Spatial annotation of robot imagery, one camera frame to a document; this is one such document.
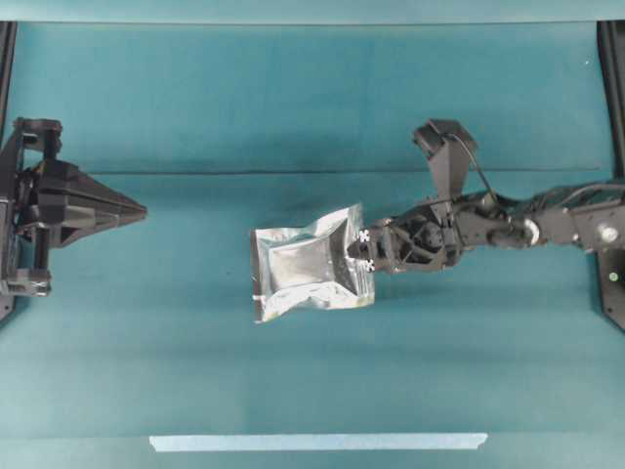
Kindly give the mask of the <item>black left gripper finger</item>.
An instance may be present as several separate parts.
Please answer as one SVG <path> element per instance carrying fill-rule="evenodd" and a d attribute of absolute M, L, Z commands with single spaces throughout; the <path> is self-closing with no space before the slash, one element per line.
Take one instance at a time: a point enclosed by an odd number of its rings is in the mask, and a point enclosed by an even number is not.
<path fill-rule="evenodd" d="M 117 213 L 94 208 L 70 207 L 61 223 L 58 247 L 67 247 L 81 238 L 121 228 L 139 222 L 145 217 L 145 207 L 122 207 Z"/>
<path fill-rule="evenodd" d="M 72 166 L 72 193 L 89 199 L 107 203 L 116 208 L 129 209 L 132 214 L 145 215 L 146 207 L 136 200 L 118 192 Z"/>

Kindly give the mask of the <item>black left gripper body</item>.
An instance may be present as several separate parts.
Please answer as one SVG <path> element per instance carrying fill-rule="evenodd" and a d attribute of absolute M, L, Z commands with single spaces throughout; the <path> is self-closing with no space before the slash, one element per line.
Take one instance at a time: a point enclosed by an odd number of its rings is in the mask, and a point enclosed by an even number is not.
<path fill-rule="evenodd" d="M 93 208 L 72 193 L 73 164 L 58 159 L 62 125 L 19 118 L 1 150 L 1 294 L 51 292 L 50 250 L 70 207 Z"/>

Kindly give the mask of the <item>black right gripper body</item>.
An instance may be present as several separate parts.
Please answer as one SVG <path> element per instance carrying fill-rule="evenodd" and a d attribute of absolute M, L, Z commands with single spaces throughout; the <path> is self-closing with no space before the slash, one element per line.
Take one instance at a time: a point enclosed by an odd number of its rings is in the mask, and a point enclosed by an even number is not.
<path fill-rule="evenodd" d="M 467 197 L 455 202 L 428 201 L 385 220 L 385 271 L 439 272 L 457 265 L 468 243 L 457 222 L 460 213 L 475 213 Z"/>

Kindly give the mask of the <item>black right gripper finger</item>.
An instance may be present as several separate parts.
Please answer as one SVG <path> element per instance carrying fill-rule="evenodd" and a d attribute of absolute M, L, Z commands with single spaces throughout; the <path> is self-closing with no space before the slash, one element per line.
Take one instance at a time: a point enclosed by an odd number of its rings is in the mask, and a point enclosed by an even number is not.
<path fill-rule="evenodd" d="M 405 272 L 405 268 L 396 258 L 367 258 L 364 260 L 364 266 L 366 271 L 370 273 L 386 273 L 394 275 Z"/>
<path fill-rule="evenodd" d="M 404 244 L 400 234 L 403 231 L 404 228 L 396 220 L 383 219 L 360 229 L 347 247 L 347 253 L 354 259 L 398 259 Z"/>

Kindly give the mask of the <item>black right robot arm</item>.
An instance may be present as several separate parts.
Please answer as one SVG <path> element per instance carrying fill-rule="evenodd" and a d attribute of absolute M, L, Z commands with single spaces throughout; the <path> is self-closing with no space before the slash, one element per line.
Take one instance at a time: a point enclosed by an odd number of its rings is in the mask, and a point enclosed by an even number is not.
<path fill-rule="evenodd" d="M 624 247 L 621 179 L 555 187 L 529 199 L 474 192 L 424 201 L 359 231 L 348 254 L 367 271 L 437 272 L 478 246 L 571 244 L 585 252 Z"/>

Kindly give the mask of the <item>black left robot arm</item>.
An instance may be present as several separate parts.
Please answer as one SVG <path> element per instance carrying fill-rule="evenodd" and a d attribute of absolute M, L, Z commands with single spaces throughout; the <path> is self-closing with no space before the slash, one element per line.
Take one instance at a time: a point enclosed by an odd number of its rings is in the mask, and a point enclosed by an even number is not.
<path fill-rule="evenodd" d="M 1 294 L 51 292 L 49 253 L 139 222 L 147 209 L 58 159 L 58 120 L 19 118 L 1 150 Z"/>

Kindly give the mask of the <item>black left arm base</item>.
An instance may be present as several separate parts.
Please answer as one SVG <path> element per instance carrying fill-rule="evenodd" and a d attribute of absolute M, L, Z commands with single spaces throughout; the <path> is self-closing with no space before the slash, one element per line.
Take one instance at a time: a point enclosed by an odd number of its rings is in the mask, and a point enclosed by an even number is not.
<path fill-rule="evenodd" d="M 4 139 L 18 23 L 0 23 L 0 140 Z"/>

